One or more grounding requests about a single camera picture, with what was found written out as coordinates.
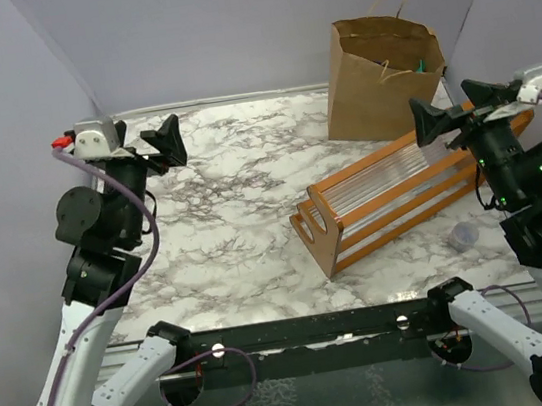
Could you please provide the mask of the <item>brown paper bag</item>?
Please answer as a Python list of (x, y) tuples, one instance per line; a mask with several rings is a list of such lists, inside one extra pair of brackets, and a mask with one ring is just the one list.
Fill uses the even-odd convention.
[[(435, 32), (400, 17), (332, 23), (328, 138), (392, 141), (413, 130), (411, 98), (430, 102), (446, 67)], [(417, 73), (421, 59), (428, 71)]]

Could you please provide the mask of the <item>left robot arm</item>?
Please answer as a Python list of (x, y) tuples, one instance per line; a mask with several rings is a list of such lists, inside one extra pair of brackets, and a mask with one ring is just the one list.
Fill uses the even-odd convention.
[(98, 380), (133, 286), (151, 266), (135, 249), (143, 236), (159, 237), (156, 209), (146, 205), (147, 178), (184, 166), (188, 158), (177, 115), (141, 132), (148, 154), (127, 146), (126, 132), (123, 121), (82, 121), (52, 145), (55, 159), (103, 184), (74, 187), (57, 205), (55, 236), (73, 251), (57, 345), (36, 406), (135, 406), (159, 375), (179, 373), (192, 361), (185, 331), (161, 323), (107, 382)]

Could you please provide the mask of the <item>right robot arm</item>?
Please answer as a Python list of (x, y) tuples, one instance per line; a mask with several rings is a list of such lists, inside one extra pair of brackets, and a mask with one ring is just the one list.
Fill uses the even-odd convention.
[[(542, 142), (523, 148), (511, 128), (520, 112), (542, 102), (542, 64), (520, 70), (508, 84), (467, 79), (461, 88), (471, 104), (448, 110), (411, 100), (418, 146), (453, 132), (454, 149), (466, 149), (493, 191), (492, 206), (506, 215), (505, 239), (542, 293)], [(477, 334), (527, 376), (542, 403), (542, 334), (493, 306), (461, 279), (428, 293), (427, 318), (434, 328), (458, 325)]]

